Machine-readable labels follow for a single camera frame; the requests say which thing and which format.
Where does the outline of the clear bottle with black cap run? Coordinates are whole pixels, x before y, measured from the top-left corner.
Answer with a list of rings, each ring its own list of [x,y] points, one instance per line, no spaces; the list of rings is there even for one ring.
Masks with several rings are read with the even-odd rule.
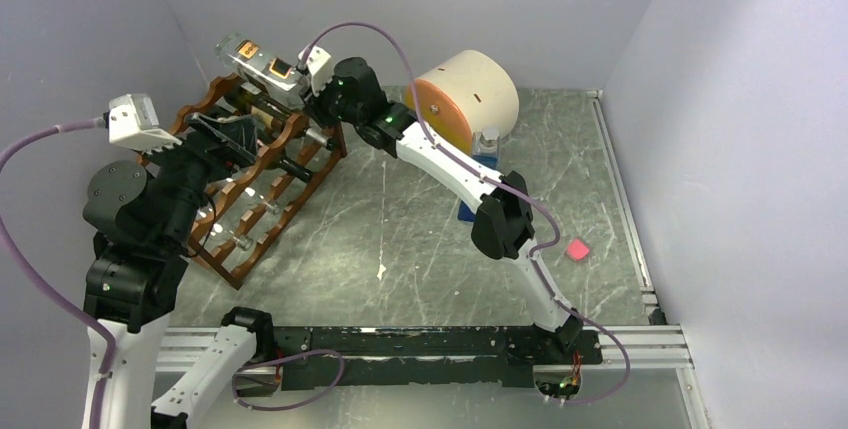
[[[252,39],[232,33],[215,46],[216,56],[267,96],[286,109],[302,111],[306,76]]]

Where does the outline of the blue bottle with silver cap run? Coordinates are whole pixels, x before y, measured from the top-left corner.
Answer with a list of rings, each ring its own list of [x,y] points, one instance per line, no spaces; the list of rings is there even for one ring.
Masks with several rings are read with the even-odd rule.
[[[500,158],[500,132],[495,126],[487,126],[472,135],[470,156],[483,166],[496,170]],[[457,218],[461,222],[473,223],[474,212],[469,206],[461,202],[458,208]]]

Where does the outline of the dark green wine bottle front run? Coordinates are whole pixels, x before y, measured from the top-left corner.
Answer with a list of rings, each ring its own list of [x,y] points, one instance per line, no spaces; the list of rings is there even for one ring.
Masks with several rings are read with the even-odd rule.
[[[279,155],[268,164],[266,169],[282,171],[304,183],[309,183],[314,176],[313,171],[296,162],[288,155],[288,152],[285,149],[281,150]]]

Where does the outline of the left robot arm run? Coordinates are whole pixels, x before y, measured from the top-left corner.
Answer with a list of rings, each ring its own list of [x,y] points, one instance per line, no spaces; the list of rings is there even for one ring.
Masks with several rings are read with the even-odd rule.
[[[121,160],[88,187],[83,216],[96,234],[83,305],[95,321],[86,422],[95,428],[196,428],[239,369],[277,352],[270,314],[236,307],[183,376],[163,395],[153,393],[207,186],[251,165],[258,152],[248,116],[193,113],[186,121],[187,134],[177,137],[128,109],[106,118],[110,142],[147,155],[158,171]]]

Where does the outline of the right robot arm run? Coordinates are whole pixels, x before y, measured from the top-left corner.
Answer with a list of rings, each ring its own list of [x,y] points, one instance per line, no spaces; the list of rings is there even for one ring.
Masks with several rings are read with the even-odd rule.
[[[510,262],[519,273],[533,325],[541,333],[542,355],[553,363],[573,355],[583,322],[541,256],[523,176],[491,169],[436,135],[415,110],[388,99],[375,71],[360,57],[320,63],[303,56],[296,68],[309,80],[301,97],[316,122],[350,125],[366,144],[429,174],[472,210],[473,245],[490,259]]]

